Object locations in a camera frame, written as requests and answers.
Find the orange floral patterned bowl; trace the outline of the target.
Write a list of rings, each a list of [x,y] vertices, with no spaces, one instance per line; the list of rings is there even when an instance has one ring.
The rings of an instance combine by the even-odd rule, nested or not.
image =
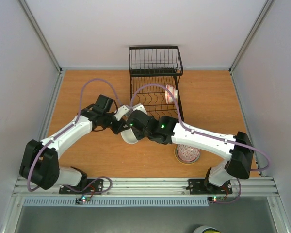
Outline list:
[[[165,101],[167,104],[172,104],[174,100],[178,100],[178,90],[170,84],[165,86]]]

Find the black wire dish rack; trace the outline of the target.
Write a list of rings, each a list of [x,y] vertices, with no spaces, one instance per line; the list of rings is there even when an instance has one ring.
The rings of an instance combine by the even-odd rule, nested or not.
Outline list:
[[[179,91],[183,63],[176,45],[139,45],[129,47],[130,97],[148,84],[170,86]],[[148,86],[136,93],[133,104],[142,104],[150,116],[178,118],[173,103],[168,103],[165,90]]]

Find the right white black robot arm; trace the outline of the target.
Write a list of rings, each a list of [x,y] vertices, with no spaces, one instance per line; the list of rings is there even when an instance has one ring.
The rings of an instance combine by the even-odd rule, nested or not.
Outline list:
[[[246,133],[217,134],[168,116],[156,120],[140,110],[133,111],[127,123],[138,141],[148,138],[164,145],[186,145],[221,157],[223,161],[206,173],[204,186],[209,192],[216,192],[232,178],[246,180],[250,177],[253,147]]]

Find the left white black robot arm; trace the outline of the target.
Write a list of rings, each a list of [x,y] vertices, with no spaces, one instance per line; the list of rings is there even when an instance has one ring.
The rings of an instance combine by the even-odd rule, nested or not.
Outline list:
[[[41,140],[27,143],[19,169],[21,177],[27,184],[34,183],[44,190],[54,185],[69,185],[76,193],[87,190],[86,174],[77,168],[60,167],[59,159],[64,152],[83,136],[96,128],[109,128],[114,134],[126,129],[123,116],[129,107],[123,105],[115,112],[110,108],[115,101],[107,96],[99,95],[96,103],[81,109],[80,112],[57,133]]]

